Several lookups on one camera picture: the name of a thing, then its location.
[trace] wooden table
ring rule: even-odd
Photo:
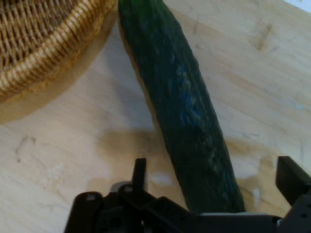
[[[246,207],[283,216],[276,158],[311,171],[311,16],[281,0],[167,0],[223,129]],[[62,232],[76,195],[129,180],[147,157],[148,191],[184,205],[126,53],[117,11],[76,66],[0,106],[3,233]]]

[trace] wooden surface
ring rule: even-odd
[[[276,158],[311,171],[311,16],[281,0],[167,0],[223,129],[246,207],[283,216]],[[74,69],[0,106],[3,233],[62,232],[73,199],[131,178],[184,206],[161,135],[124,49],[116,10]]]

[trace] woven basket rim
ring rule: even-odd
[[[99,32],[105,16],[114,6],[114,1],[78,1],[70,14],[34,51],[14,67],[0,73],[0,102],[36,83],[51,79],[59,71],[66,69],[66,63],[72,63],[71,60]]]

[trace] wicker basket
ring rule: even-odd
[[[0,0],[0,102],[74,64],[115,0]]]

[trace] cucumber skin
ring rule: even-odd
[[[162,0],[119,0],[119,15],[187,207],[195,214],[244,212],[222,130],[179,22]]]

